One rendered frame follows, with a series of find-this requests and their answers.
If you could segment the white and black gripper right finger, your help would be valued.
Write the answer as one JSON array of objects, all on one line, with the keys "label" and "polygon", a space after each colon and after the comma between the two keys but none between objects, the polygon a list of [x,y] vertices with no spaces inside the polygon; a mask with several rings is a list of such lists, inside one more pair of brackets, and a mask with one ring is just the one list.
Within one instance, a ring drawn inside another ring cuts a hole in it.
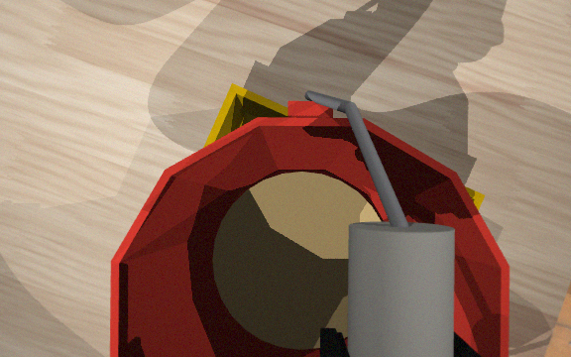
[{"label": "white and black gripper right finger", "polygon": [[454,357],[481,357],[456,332],[454,332]]}]

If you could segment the red pail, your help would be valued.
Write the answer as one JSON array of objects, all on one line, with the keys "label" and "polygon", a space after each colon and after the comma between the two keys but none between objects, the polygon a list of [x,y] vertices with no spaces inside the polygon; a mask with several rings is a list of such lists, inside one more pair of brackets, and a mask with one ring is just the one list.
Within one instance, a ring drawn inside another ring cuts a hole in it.
[{"label": "red pail", "polygon": [[320,357],[320,328],[509,357],[510,265],[457,173],[305,98],[164,170],[111,260],[110,357]]}]

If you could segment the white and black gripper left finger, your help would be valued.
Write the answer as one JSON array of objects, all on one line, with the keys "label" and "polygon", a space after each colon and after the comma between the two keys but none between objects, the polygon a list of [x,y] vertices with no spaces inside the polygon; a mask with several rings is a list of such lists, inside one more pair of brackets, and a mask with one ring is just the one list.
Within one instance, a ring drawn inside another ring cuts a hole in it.
[{"label": "white and black gripper left finger", "polygon": [[320,328],[320,357],[350,357],[342,332]]}]

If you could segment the olive-yellow shallow tray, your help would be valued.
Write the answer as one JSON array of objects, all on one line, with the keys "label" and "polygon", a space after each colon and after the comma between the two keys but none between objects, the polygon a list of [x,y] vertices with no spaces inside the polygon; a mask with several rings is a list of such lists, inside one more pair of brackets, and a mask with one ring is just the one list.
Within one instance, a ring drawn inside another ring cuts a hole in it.
[{"label": "olive-yellow shallow tray", "polygon": [[[287,107],[232,83],[204,147],[257,117],[287,118],[287,113]],[[465,188],[479,210],[485,196]]]}]

